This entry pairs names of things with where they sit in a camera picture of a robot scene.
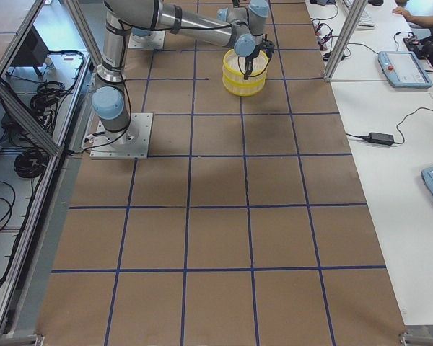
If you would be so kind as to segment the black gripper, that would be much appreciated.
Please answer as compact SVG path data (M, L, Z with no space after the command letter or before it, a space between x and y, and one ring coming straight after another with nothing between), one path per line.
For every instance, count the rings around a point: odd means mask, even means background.
M267 63L262 70L264 72L267 69L267 66L271 62L272 55L274 53L275 45L274 43L268 39L268 35L264 34L261 39L261 43L255 46L254 51L245 58L244 61L244 79L249 79L250 75L253 71L253 61L259 56L260 52L264 52L267 57Z

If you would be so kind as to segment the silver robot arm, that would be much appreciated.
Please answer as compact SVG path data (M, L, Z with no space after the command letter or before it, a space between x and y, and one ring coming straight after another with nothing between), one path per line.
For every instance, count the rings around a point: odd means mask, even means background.
M104 127L106 146L116 151L139 142L140 130L125 104L128 91L123 72L131 43L138 49L161 49L165 33L170 33L231 48L244 60L244 79L257 76L254 63L260 53L272 56L274 52L274 44L265 33L266 1L250 1L247 6L233 1L215 18L163 1L106 1L105 7L105 41L96 68L92 109Z

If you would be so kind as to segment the person forearm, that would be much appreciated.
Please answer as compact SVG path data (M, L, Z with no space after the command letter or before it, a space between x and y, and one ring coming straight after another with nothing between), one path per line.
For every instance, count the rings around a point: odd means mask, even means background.
M410 13L407 9L404 9L401 6L397 6L392 10L393 14L399 14L401 15L407 23L411 23L414 25L417 25L421 28L433 28L433 15L431 16L418 16Z

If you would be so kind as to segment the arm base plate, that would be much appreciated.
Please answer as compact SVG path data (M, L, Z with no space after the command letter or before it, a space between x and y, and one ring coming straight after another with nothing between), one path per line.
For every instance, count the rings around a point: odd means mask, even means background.
M102 122L97 124L97 132L102 135L94 139L94 148L90 150L91 159L146 159L154 115L152 113L134 113L128 130L114 141L121 133L106 132Z

